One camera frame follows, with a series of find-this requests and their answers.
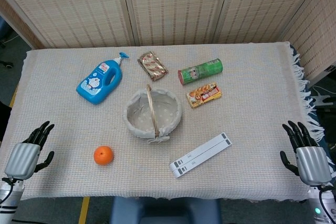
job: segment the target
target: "green can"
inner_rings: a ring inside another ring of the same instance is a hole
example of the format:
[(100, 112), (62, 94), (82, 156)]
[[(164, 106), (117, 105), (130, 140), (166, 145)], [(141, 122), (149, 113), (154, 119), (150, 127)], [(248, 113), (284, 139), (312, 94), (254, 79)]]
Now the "green can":
[(193, 66), (191, 68), (185, 68), (177, 72), (182, 85), (187, 83), (213, 76), (214, 74), (223, 71), (222, 62), (219, 59), (211, 60), (206, 63)]

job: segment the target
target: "gray carpet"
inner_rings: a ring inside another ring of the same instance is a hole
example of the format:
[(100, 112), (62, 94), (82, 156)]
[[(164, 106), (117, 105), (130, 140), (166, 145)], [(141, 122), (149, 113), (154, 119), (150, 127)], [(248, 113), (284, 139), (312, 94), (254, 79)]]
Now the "gray carpet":
[[(9, 105), (21, 75), (26, 51), (30, 48), (21, 38), (16, 38), (0, 48), (0, 60), (14, 63), (13, 69), (0, 65), (1, 92), (0, 100)], [(334, 85), (330, 81), (324, 87)], [(109, 220), (112, 197), (93, 197), (87, 215), (87, 224), (102, 224)], [(16, 219), (40, 221), (48, 224), (78, 223), (82, 198), (35, 198), (21, 201)], [(223, 223), (305, 223), (313, 224), (308, 202), (266, 200), (252, 203), (246, 200), (222, 200)]]

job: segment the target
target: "basket handle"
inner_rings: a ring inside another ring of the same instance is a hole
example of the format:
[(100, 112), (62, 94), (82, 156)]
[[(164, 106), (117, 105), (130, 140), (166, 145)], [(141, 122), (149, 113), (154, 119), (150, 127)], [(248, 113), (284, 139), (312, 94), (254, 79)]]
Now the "basket handle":
[(151, 97), (151, 86), (149, 86), (149, 84), (147, 84), (147, 97), (148, 97), (148, 103), (149, 103), (149, 109), (151, 111), (151, 115), (152, 115), (152, 121), (153, 121), (153, 125), (154, 125), (154, 130), (155, 130), (155, 137), (159, 137), (160, 135), (160, 131), (157, 127), (157, 122), (155, 119), (155, 113), (154, 113), (154, 108), (153, 108), (153, 100)]

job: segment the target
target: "orange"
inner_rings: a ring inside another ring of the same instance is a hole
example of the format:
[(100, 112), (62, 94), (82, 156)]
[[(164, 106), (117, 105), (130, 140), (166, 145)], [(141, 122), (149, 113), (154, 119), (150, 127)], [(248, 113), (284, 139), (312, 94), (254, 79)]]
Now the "orange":
[(113, 160), (113, 151), (108, 146), (99, 146), (94, 152), (93, 158), (98, 165), (107, 165)]

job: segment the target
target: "can lid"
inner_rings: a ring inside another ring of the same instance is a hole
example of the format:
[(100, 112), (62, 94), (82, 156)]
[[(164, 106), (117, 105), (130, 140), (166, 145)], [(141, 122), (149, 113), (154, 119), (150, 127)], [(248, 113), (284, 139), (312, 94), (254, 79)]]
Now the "can lid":
[(180, 70), (177, 71), (177, 75), (179, 76), (180, 83), (181, 83), (182, 85), (184, 85), (183, 76), (182, 76)]

